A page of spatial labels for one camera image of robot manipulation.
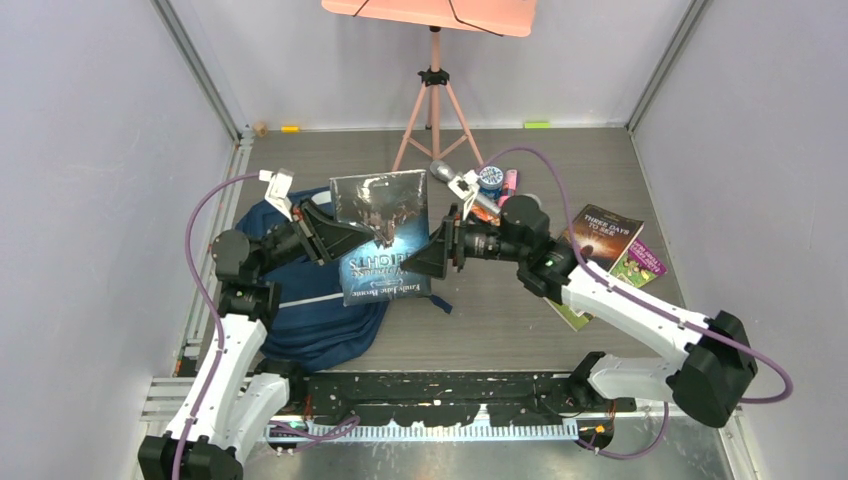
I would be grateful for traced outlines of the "dark blue fantasy book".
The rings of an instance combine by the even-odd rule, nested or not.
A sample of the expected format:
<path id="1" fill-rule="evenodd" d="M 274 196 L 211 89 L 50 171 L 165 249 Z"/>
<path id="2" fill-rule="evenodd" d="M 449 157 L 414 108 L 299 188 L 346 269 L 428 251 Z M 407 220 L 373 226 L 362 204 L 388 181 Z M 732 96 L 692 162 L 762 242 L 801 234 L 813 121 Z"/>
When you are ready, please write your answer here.
<path id="1" fill-rule="evenodd" d="M 343 304 L 430 295 L 430 278 L 402 267 L 429 240 L 425 170 L 335 177 L 329 186 L 336 220 L 370 230 L 369 239 L 340 260 Z"/>

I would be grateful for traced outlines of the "navy blue student backpack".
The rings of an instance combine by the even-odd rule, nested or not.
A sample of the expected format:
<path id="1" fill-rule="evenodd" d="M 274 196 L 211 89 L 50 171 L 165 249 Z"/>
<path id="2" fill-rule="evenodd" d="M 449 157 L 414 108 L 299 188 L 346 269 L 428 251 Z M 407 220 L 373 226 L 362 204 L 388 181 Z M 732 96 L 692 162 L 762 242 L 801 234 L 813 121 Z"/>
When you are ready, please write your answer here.
<path id="1" fill-rule="evenodd" d="M 261 238 L 275 225 L 290 222 L 267 201 L 251 206 L 236 230 L 257 241 L 258 281 L 277 286 L 277 311 L 261 346 L 263 356 L 299 363 L 308 372 L 330 369 L 362 356 L 373 344 L 394 300 L 426 298 L 444 312 L 451 305 L 431 294 L 357 306 L 343 304 L 340 260 L 315 264 L 303 259 L 282 267 L 264 267 Z"/>

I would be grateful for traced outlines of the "brown cover book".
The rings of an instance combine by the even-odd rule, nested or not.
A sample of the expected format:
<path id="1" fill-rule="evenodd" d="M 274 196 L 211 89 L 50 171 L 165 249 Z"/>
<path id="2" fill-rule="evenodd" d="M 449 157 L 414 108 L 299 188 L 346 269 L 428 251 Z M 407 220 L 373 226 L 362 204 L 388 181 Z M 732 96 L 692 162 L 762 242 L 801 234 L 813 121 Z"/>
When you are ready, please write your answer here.
<path id="1" fill-rule="evenodd" d="M 642 232 L 644 222 L 587 204 L 575 216 L 572 226 L 580 256 L 610 271 Z"/>

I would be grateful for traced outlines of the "purple magenta booklet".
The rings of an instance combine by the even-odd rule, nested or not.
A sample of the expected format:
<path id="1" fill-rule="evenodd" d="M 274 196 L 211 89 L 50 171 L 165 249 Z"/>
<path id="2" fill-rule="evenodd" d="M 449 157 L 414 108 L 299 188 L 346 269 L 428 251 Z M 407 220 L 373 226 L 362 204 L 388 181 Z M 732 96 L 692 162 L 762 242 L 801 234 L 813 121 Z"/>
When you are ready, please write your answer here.
<path id="1" fill-rule="evenodd" d="M 635 239 L 627 253 L 610 270 L 615 278 L 643 288 L 667 273 L 667 267 L 640 239 Z"/>

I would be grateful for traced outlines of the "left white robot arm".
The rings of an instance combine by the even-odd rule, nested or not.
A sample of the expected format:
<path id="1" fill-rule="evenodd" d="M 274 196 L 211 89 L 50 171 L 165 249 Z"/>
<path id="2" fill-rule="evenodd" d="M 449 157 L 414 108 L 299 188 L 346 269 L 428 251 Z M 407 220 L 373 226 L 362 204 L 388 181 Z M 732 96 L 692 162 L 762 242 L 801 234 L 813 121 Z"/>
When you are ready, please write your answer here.
<path id="1" fill-rule="evenodd" d="M 211 246 L 220 299 L 215 334 L 182 406 L 164 433 L 138 450 L 145 479 L 241 479 L 244 463 L 273 416 L 298 412 L 307 398 L 303 369 L 274 361 L 248 368 L 279 309 L 270 271 L 303 257 L 324 265 L 368 242 L 372 232 L 336 221 L 315 202 L 295 206 L 289 222 L 260 238 L 230 229 Z"/>

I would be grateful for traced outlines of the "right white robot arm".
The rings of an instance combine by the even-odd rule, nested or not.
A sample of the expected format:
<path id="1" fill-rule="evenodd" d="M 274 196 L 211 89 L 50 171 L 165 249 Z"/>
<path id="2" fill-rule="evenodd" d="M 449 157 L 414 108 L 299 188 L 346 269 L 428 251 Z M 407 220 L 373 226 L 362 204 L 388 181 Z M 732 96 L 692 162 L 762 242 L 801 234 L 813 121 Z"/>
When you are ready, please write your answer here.
<path id="1" fill-rule="evenodd" d="M 470 224 L 453 205 L 402 267 L 442 279 L 469 258 L 513 261 L 517 279 L 534 295 L 597 315 L 657 355 L 588 354 L 570 385 L 577 406 L 591 411 L 622 397 L 654 400 L 673 403 L 706 426 L 725 426 L 758 373 L 742 321 L 726 311 L 708 317 L 676 307 L 594 262 L 581 263 L 568 242 L 551 236 L 549 223 L 524 195 L 506 201 L 497 227 Z"/>

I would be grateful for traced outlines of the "silver microphone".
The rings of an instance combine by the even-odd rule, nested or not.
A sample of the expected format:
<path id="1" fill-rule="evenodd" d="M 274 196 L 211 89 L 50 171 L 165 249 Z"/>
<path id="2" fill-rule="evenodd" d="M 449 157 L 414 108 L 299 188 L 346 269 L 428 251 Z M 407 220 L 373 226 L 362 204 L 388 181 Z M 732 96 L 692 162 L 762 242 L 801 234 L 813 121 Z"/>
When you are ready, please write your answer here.
<path id="1" fill-rule="evenodd" d="M 433 160 L 429 170 L 436 179 L 445 183 L 450 191 L 461 200 L 461 218 L 463 220 L 468 217 L 475 204 L 479 204 L 489 214 L 496 217 L 500 216 L 500 207 L 494 200 L 480 192 L 479 176 L 475 170 L 460 174 L 442 160 Z"/>

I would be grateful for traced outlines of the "blue patterned round tin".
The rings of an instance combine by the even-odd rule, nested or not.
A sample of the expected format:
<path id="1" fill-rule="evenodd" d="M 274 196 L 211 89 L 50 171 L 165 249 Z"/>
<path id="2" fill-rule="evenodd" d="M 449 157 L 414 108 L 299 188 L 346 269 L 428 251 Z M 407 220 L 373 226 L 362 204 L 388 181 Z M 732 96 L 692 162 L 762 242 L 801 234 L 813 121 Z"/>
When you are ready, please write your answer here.
<path id="1" fill-rule="evenodd" d="M 505 174 L 495 165 L 488 165 L 478 172 L 479 191 L 484 196 L 497 201 L 501 196 Z"/>

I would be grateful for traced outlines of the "pink highlighter marker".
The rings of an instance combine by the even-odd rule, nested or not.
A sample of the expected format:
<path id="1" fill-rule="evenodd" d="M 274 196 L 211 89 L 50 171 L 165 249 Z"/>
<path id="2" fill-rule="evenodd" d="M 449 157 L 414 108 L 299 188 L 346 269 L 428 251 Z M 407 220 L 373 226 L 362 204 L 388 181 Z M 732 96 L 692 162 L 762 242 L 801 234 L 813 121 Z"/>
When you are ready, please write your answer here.
<path id="1" fill-rule="evenodd" d="M 508 169 L 504 171 L 503 182 L 501 186 L 500 196 L 497 200 L 499 207 L 515 195 L 519 180 L 519 172 L 516 169 Z"/>

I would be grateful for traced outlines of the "clear small round container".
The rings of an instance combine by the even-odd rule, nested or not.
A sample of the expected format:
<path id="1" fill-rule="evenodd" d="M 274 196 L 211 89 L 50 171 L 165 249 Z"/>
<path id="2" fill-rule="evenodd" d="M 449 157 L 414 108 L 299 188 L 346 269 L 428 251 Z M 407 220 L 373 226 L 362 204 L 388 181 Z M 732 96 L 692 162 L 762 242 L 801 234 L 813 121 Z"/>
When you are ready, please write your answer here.
<path id="1" fill-rule="evenodd" d="M 541 207 L 542 202 L 541 202 L 541 199 L 540 199 L 537 195 L 535 195 L 535 194 L 525 193 L 525 194 L 521 194 L 521 195 L 519 195 L 519 196 L 529 198 L 529 199 L 533 200 L 533 201 L 534 201 L 537 205 L 539 205 L 539 206 Z"/>

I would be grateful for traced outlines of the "small cork piece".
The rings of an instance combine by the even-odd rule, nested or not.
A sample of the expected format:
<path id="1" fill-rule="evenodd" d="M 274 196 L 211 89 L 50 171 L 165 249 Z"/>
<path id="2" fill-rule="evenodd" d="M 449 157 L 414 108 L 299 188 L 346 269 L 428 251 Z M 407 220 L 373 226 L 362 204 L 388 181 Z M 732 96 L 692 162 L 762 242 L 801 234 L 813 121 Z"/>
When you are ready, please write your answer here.
<path id="1" fill-rule="evenodd" d="M 269 133 L 269 128 L 265 122 L 259 121 L 253 124 L 253 131 L 257 137 L 262 138 Z"/>

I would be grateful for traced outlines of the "pink music stand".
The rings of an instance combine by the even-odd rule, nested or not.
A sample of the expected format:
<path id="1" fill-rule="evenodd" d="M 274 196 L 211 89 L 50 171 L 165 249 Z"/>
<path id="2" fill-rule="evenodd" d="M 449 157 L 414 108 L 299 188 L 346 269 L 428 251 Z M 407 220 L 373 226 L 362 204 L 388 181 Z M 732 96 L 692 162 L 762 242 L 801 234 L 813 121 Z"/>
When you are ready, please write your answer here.
<path id="1" fill-rule="evenodd" d="M 458 101 L 451 75 L 442 64 L 441 33 L 445 29 L 479 32 L 495 37 L 526 38 L 536 17 L 535 1 L 323 1 L 324 10 L 348 17 L 422 25 L 430 35 L 430 61 L 418 72 L 420 88 L 405 127 L 392 169 L 400 169 L 405 152 L 414 147 L 433 160 L 443 160 L 468 144 L 479 165 L 484 163 L 470 125 Z M 444 148 L 441 142 L 441 95 L 446 94 L 461 135 Z"/>

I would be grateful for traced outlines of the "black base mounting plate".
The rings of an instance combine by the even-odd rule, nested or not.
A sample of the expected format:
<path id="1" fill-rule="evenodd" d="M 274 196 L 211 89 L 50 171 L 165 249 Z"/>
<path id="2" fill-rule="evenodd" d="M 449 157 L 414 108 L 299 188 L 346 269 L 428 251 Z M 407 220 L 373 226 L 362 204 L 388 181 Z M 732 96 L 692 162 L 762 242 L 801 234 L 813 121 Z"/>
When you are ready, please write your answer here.
<path id="1" fill-rule="evenodd" d="M 320 425 L 357 416 L 368 427 L 467 426 L 485 414 L 494 427 L 542 426 L 636 410 L 633 398 L 606 400 L 555 372 L 325 372 L 304 386 Z"/>

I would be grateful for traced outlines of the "green yellow booklet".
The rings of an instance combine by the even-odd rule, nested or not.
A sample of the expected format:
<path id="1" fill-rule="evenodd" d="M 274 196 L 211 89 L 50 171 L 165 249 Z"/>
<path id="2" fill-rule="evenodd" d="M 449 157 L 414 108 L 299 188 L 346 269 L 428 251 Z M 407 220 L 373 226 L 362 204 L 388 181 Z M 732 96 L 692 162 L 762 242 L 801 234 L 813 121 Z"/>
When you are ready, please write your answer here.
<path id="1" fill-rule="evenodd" d="M 591 313 L 584 312 L 578 314 L 570 307 L 560 305 L 547 298 L 544 298 L 544 301 L 575 332 L 580 331 L 595 318 Z"/>

